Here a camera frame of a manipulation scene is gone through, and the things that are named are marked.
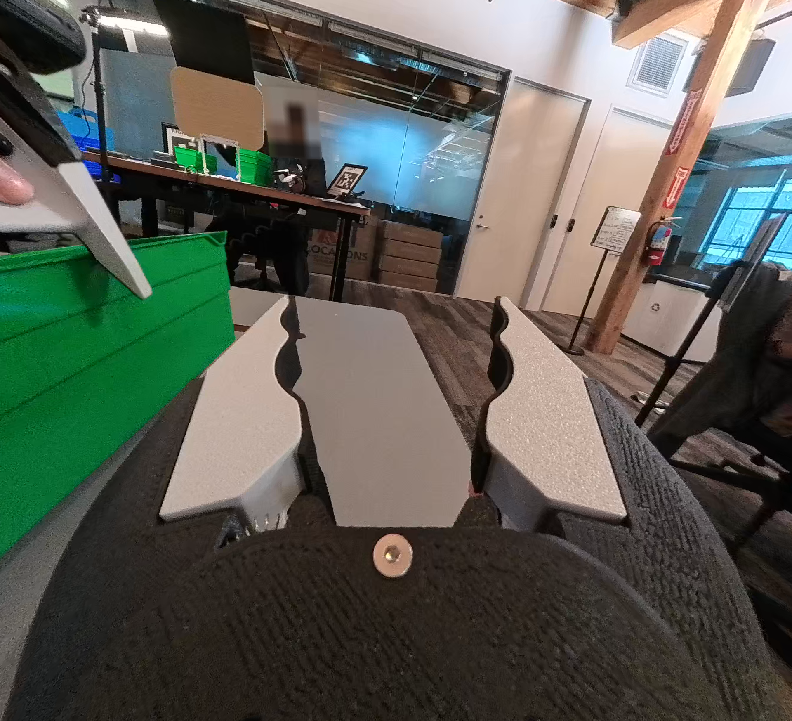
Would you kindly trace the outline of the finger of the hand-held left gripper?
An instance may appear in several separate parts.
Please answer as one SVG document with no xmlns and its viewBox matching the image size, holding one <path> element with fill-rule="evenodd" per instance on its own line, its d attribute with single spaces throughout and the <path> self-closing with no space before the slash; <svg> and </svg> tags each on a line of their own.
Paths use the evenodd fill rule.
<svg viewBox="0 0 792 721">
<path fill-rule="evenodd" d="M 26 205 L 2 205 L 2 233 L 74 234 L 116 280 L 150 297 L 153 287 L 84 161 L 48 165 L 5 120 L 2 136 L 13 146 L 3 160 L 36 188 Z"/>
</svg>

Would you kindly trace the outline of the stack of nested green bins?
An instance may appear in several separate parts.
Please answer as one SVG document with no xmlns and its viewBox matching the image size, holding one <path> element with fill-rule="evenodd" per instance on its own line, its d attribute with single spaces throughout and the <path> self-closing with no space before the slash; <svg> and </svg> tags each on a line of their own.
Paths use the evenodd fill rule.
<svg viewBox="0 0 792 721">
<path fill-rule="evenodd" d="M 2 257 L 2 554 L 233 342 L 226 236 L 133 240 L 141 300 L 86 248 Z"/>
</svg>

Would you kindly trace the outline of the dark wooden table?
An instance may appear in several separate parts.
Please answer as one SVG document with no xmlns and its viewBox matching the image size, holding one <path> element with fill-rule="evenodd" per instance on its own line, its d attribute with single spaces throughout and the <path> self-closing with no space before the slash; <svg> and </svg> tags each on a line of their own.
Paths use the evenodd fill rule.
<svg viewBox="0 0 792 721">
<path fill-rule="evenodd" d="M 264 208 L 266 219 L 284 218 L 282 207 L 288 214 L 298 211 L 322 212 L 340 221 L 335 242 L 335 257 L 332 270 L 329 300 L 342 302 L 348 280 L 351 227 L 370 215 L 370 208 L 361 204 L 350 204 L 308 194 L 280 191 L 273 187 L 237 181 L 223 175 L 201 174 L 192 171 L 168 168 L 113 153 L 86 151 L 84 160 L 102 167 L 100 187 L 113 199 L 112 211 L 120 214 L 122 201 L 142 202 L 142 233 L 146 238 L 158 235 L 160 220 L 157 201 L 167 201 L 188 212 L 208 212 L 210 195 L 224 194 L 231 201 L 244 206 Z"/>
</svg>

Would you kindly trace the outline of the white recycling bin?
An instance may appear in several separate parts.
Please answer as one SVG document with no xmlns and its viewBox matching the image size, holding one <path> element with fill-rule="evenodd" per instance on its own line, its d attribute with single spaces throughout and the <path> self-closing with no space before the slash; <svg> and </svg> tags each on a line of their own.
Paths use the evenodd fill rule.
<svg viewBox="0 0 792 721">
<path fill-rule="evenodd" d="M 708 287 L 661 276 L 643 283 L 622 336 L 660 355 L 672 357 L 704 311 Z"/>
</svg>

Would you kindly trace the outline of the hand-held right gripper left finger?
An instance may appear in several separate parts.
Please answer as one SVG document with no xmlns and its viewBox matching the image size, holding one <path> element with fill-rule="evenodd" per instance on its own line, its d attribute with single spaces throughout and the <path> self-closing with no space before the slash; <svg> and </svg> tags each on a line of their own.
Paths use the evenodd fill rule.
<svg viewBox="0 0 792 721">
<path fill-rule="evenodd" d="M 282 296 L 205 372 L 160 509 L 164 522 L 218 511 L 244 531 L 284 528 L 295 500 L 323 493 L 302 374 L 296 300 Z"/>
</svg>

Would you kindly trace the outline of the whiteboard sign stand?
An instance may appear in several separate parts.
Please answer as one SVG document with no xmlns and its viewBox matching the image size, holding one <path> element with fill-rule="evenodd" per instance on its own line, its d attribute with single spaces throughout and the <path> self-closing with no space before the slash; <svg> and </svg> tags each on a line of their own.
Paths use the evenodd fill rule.
<svg viewBox="0 0 792 721">
<path fill-rule="evenodd" d="M 628 247 L 629 240 L 635 232 L 640 219 L 640 212 L 624 207 L 607 207 L 598 228 L 591 240 L 591 247 L 602 250 L 599 264 L 595 271 L 594 280 L 583 303 L 575 329 L 573 330 L 569 343 L 562 346 L 562 351 L 573 357 L 582 357 L 585 350 L 578 345 L 578 337 L 584 319 L 591 305 L 595 290 L 599 283 L 605 262 L 611 255 L 619 255 Z"/>
</svg>

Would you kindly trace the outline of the stack of blue bins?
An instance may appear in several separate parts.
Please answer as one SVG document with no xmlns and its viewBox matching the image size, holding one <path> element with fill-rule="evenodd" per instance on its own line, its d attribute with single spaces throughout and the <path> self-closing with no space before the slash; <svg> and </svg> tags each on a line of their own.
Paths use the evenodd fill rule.
<svg viewBox="0 0 792 721">
<path fill-rule="evenodd" d="M 72 135 L 79 150 L 82 152 L 100 151 L 100 124 L 96 112 L 73 106 L 66 112 L 57 110 L 57 115 L 59 115 L 65 127 Z M 108 152 L 115 151 L 114 138 L 114 130 L 106 127 Z M 99 161 L 85 161 L 85 165 L 95 180 L 101 179 L 102 168 Z"/>
</svg>

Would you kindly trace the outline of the person's left hand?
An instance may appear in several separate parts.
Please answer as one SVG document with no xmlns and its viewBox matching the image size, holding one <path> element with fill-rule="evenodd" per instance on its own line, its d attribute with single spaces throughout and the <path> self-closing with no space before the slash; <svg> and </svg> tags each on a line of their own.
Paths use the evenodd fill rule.
<svg viewBox="0 0 792 721">
<path fill-rule="evenodd" d="M 3 205 L 18 207 L 26 205 L 34 199 L 36 188 L 8 161 L 2 160 L 2 188 L 0 198 Z"/>
</svg>

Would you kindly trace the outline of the black flat panel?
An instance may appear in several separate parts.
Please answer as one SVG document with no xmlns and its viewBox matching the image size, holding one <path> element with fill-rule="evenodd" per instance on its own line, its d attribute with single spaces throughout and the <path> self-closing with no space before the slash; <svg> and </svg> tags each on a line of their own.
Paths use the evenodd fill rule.
<svg viewBox="0 0 792 721">
<path fill-rule="evenodd" d="M 190 0 L 153 0 L 177 67 L 256 83 L 252 47 L 243 14 Z"/>
</svg>

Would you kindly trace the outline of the black light stand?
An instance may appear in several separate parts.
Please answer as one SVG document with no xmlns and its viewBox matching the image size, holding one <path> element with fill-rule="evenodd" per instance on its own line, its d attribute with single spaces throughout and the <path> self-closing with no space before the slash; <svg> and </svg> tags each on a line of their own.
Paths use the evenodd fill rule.
<svg viewBox="0 0 792 721">
<path fill-rule="evenodd" d="M 110 212 L 116 220 L 121 221 L 119 200 L 114 198 L 112 185 L 114 184 L 114 171 L 109 161 L 109 146 L 107 142 L 107 109 L 106 109 L 106 87 L 105 74 L 102 71 L 102 34 L 108 30 L 120 30 L 125 35 L 128 50 L 137 53 L 136 36 L 150 35 L 155 37 L 169 39 L 168 28 L 142 15 L 135 15 L 122 8 L 116 8 L 112 2 L 103 6 L 101 2 L 86 6 L 80 13 L 80 22 L 86 24 L 92 35 L 93 47 L 93 72 L 94 72 L 94 95 L 98 113 L 98 135 L 100 144 L 101 177 L 99 187 L 102 192 Z"/>
</svg>

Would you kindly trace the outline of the red sign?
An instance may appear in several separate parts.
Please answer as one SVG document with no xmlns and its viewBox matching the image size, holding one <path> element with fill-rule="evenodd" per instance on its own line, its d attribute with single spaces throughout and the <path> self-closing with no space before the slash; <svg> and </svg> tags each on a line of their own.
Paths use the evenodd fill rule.
<svg viewBox="0 0 792 721">
<path fill-rule="evenodd" d="M 691 177 L 691 171 L 692 168 L 687 168 L 684 166 L 679 166 L 677 168 L 674 175 L 671 179 L 669 191 L 666 192 L 664 202 L 661 205 L 664 209 L 672 212 L 677 208 L 679 199 L 685 191 L 685 186 L 688 181 L 688 178 Z"/>
<path fill-rule="evenodd" d="M 680 151 L 681 145 L 686 140 L 691 124 L 702 97 L 704 89 L 691 90 L 686 95 L 684 105 L 680 109 L 677 122 L 669 137 L 666 144 L 665 156 L 674 156 Z"/>
</svg>

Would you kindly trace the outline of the stack of cardboard boxes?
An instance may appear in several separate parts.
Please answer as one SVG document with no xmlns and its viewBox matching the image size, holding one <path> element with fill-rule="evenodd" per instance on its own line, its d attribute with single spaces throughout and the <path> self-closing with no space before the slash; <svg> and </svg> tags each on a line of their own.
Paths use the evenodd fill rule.
<svg viewBox="0 0 792 721">
<path fill-rule="evenodd" d="M 443 256 L 439 230 L 370 216 L 354 222 L 347 253 L 346 278 L 436 293 Z"/>
</svg>

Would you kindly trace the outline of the red fire extinguisher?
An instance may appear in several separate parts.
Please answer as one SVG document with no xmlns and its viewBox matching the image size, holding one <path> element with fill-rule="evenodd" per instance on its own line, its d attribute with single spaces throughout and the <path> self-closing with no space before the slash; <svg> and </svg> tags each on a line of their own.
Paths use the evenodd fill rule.
<svg viewBox="0 0 792 721">
<path fill-rule="evenodd" d="M 673 234 L 673 228 L 673 218 L 661 218 L 659 221 L 651 225 L 642 257 L 643 262 L 649 268 L 654 268 L 663 263 Z"/>
</svg>

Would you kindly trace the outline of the wooden post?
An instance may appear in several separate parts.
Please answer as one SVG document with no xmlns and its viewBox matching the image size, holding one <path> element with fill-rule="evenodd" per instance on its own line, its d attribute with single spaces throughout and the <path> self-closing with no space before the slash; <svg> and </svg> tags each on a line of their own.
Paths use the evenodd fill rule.
<svg viewBox="0 0 792 721">
<path fill-rule="evenodd" d="M 585 343 L 587 350 L 611 355 L 616 349 L 639 287 L 647 274 L 649 267 L 642 260 L 647 232 L 651 225 L 661 218 L 673 216 L 676 209 L 670 212 L 661 207 L 671 179 L 679 166 L 693 171 L 757 21 L 769 1 L 722 0 L 691 84 L 691 90 L 702 89 L 702 97 L 686 140 L 677 154 L 665 156 L 664 151 L 658 161 L 642 202 L 642 218 L 628 247 L 619 256 L 598 314 L 591 323 Z"/>
</svg>

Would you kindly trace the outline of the white door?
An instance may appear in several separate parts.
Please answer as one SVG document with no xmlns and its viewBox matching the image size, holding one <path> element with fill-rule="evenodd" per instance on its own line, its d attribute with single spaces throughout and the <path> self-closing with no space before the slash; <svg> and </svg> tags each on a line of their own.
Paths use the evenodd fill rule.
<svg viewBox="0 0 792 721">
<path fill-rule="evenodd" d="M 589 108 L 587 98 L 512 77 L 481 181 L 457 297 L 523 301 Z"/>
<path fill-rule="evenodd" d="M 607 207 L 638 211 L 672 123 L 614 108 L 601 133 L 541 311 L 578 316 L 602 249 L 591 245 Z"/>
</svg>

